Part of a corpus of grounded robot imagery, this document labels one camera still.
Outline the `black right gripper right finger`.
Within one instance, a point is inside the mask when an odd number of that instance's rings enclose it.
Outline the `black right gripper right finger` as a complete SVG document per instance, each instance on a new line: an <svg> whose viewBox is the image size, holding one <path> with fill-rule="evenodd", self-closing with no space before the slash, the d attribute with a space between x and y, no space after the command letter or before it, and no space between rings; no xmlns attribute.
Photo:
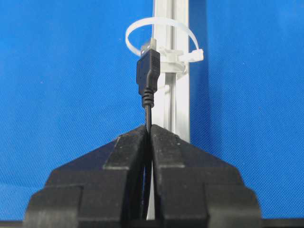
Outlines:
<svg viewBox="0 0 304 228"><path fill-rule="evenodd" d="M255 193L233 165L153 125L156 216L164 228L258 228Z"/></svg>

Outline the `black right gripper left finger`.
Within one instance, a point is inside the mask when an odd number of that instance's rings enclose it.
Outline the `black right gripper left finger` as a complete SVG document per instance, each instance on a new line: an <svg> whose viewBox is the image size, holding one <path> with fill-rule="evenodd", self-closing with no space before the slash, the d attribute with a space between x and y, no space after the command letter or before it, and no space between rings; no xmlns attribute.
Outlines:
<svg viewBox="0 0 304 228"><path fill-rule="evenodd" d="M27 206L26 228L122 228L146 216L146 129L139 126L54 169Z"/></svg>

